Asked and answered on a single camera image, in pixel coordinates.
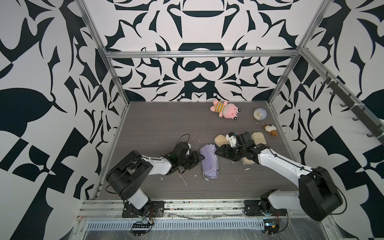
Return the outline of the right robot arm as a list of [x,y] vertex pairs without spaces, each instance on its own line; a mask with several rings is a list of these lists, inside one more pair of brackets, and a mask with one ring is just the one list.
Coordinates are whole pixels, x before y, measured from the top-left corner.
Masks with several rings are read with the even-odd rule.
[[292,182],[298,190],[270,190],[261,195],[256,207],[246,205],[246,215],[271,216],[278,210],[296,210],[320,222],[334,215],[337,208],[347,208],[345,195],[325,168],[311,168],[286,158],[269,145],[257,143],[257,137],[261,136],[262,133],[249,132],[218,135],[214,140],[217,146],[215,153],[232,162],[249,161],[267,167]]

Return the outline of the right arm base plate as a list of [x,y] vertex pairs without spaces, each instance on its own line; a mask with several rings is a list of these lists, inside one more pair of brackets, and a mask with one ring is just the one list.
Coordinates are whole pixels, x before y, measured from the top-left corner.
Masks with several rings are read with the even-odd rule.
[[266,200],[245,200],[244,204],[244,214],[248,217],[281,217],[287,214],[287,210],[274,209]]

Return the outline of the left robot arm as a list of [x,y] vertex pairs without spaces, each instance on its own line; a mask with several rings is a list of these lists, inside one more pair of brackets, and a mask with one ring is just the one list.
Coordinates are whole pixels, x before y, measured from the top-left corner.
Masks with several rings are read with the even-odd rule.
[[138,211],[147,212],[150,198],[141,189],[147,176],[166,176],[175,172],[183,174],[204,159],[205,157],[198,151],[193,151],[187,142],[177,143],[171,152],[157,158],[132,151],[109,170],[105,180],[121,200],[127,201]]

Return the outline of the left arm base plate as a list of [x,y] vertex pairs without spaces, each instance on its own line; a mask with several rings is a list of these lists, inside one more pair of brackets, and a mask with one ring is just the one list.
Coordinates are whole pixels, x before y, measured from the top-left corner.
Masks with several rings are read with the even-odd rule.
[[162,217],[164,214],[165,202],[164,201],[151,201],[149,200],[141,209],[137,209],[130,202],[124,201],[124,209],[122,218],[157,218]]

